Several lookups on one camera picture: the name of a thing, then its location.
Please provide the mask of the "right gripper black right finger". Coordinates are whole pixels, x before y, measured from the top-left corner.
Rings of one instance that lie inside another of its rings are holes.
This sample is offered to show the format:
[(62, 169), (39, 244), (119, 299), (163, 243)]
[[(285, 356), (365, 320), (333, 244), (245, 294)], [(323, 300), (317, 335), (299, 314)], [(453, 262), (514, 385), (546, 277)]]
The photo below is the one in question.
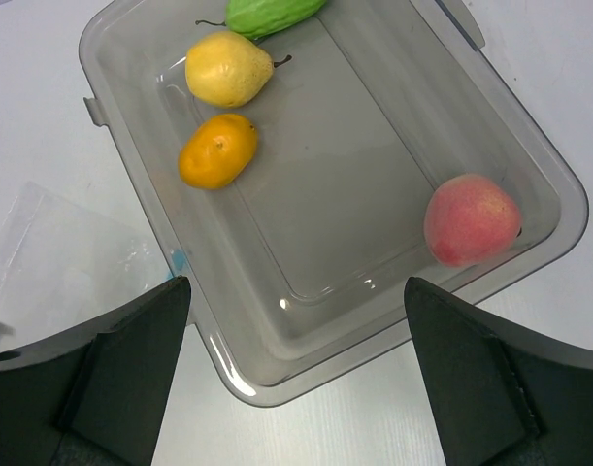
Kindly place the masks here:
[(593, 465), (593, 350), (421, 278), (404, 303), (449, 465)]

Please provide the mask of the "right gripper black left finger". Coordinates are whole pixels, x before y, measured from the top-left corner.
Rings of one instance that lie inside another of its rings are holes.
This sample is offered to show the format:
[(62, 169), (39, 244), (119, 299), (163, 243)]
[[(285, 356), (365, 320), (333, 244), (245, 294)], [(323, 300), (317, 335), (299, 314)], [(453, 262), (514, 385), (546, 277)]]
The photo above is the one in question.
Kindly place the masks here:
[(191, 300), (175, 277), (0, 352), (0, 465), (149, 465)]

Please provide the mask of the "clear zip top bag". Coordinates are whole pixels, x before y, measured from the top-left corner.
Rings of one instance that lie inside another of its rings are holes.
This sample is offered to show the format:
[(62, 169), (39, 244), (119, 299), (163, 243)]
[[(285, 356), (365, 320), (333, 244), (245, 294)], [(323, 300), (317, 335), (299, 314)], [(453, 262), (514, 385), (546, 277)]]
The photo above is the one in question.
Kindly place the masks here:
[(156, 240), (28, 183), (0, 230), (0, 352), (109, 312), (170, 280)]

